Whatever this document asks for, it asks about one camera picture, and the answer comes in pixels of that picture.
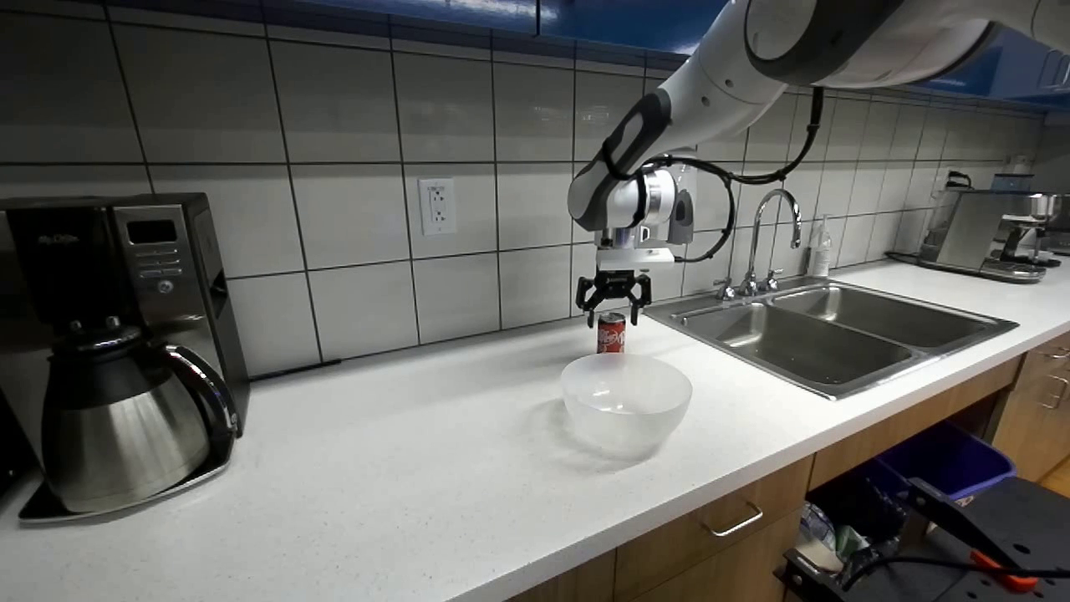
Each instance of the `white tile wall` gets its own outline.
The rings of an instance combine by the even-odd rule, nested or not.
[[[311,275],[326,361],[418,344],[412,264]]]
[[[309,267],[409,258],[402,163],[294,167]]]
[[[266,42],[116,26],[147,161],[283,161]]]
[[[0,161],[140,161],[108,23],[0,16]]]
[[[495,254],[416,259],[422,341],[464,337],[497,326]]]
[[[490,64],[398,54],[406,161],[490,161]]]
[[[398,161],[392,54],[274,42],[290,161]]]
[[[252,375],[321,361],[304,275],[232,282],[232,299]]]
[[[145,10],[78,16],[91,21],[0,6],[0,193],[204,190],[255,375],[577,315],[574,276],[591,276],[596,246],[570,220],[570,181],[664,76]],[[798,151],[806,121],[809,92],[790,90],[755,128],[694,151],[770,171]],[[804,244],[824,218],[836,264],[915,250],[951,167],[976,181],[1025,171],[1041,129],[1030,109],[829,92],[813,154],[785,181]],[[456,181],[456,233],[424,233],[424,177]],[[680,177],[698,228],[684,250],[703,254],[727,190]],[[736,238],[704,264],[654,267],[658,299],[742,276],[761,186],[736,197]],[[804,269],[790,233],[790,212],[770,206],[758,276]]]

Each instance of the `wall outlet cover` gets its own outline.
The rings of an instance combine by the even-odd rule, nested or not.
[[[422,181],[424,233],[457,233],[457,186],[456,181]]]

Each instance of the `kitchen counter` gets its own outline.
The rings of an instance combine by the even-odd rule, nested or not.
[[[654,319],[632,352],[694,399],[645,462],[572,445],[558,371],[596,335],[553,325],[262,380],[235,464],[155,507],[67,528],[0,515],[0,598],[505,598],[855,433],[1070,326],[1070,269],[1001,283],[882,264],[836,282],[1019,326],[845,402]]]

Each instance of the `stainless steel sink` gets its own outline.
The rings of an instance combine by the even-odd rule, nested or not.
[[[772,294],[770,299],[772,308],[871,329],[877,337],[915,346],[923,353],[961,352],[1013,326],[1013,319],[951,311],[923,299],[827,282]]]
[[[933,353],[1013,326],[988,315],[827,282],[748,299],[675,299],[645,315],[827,399],[845,399]]]

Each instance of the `stainless steel kettle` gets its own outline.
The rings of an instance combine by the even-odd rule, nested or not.
[[[41,453],[69,512],[130,507],[204,462],[226,462],[232,447],[226,383],[198,353],[140,329],[52,346]]]

